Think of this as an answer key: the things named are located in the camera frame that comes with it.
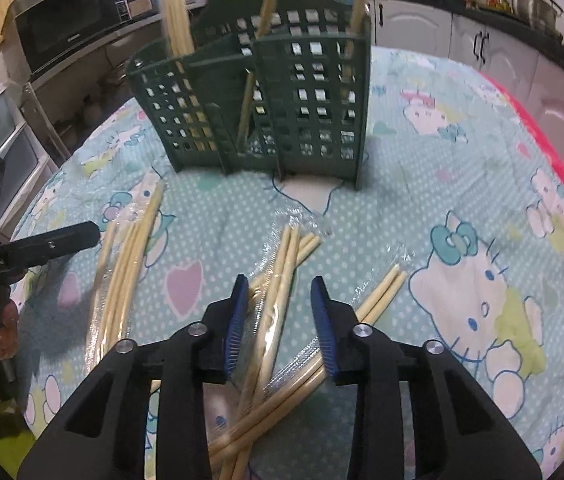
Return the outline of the left hand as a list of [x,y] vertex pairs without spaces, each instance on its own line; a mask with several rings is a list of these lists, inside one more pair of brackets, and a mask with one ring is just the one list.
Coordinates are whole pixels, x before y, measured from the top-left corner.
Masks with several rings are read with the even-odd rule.
[[18,349],[17,342],[18,311],[9,299],[1,311],[0,326],[0,361],[12,359]]

